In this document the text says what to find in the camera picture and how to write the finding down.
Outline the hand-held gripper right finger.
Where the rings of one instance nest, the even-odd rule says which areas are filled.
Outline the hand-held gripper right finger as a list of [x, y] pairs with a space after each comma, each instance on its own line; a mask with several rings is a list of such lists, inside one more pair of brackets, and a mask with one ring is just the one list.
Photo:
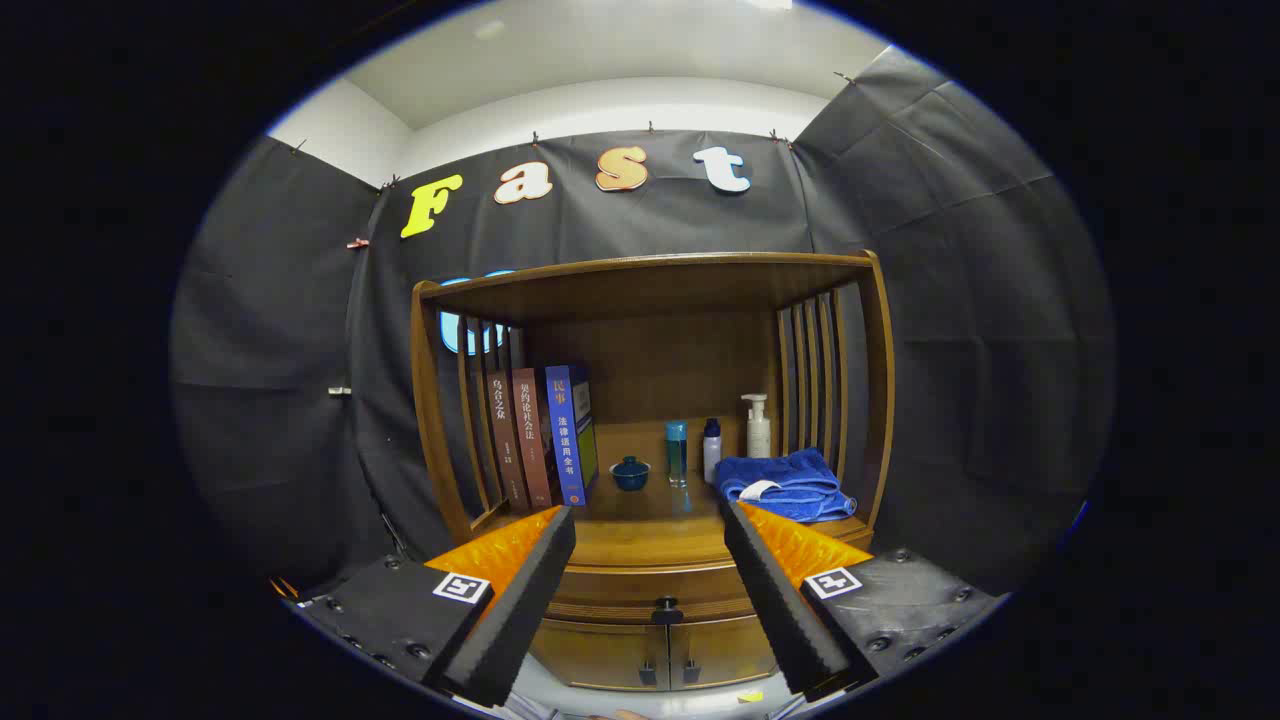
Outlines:
[[872, 555], [749, 503], [721, 511], [774, 660], [809, 701], [910, 673], [1006, 603], [913, 550]]

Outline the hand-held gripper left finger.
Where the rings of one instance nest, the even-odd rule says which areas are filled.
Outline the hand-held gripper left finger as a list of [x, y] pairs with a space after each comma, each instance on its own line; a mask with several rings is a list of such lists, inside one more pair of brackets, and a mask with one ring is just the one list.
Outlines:
[[330, 589], [283, 589], [326, 639], [398, 682], [481, 707], [511, 693], [576, 546], [554, 506], [426, 562], [378, 559]]

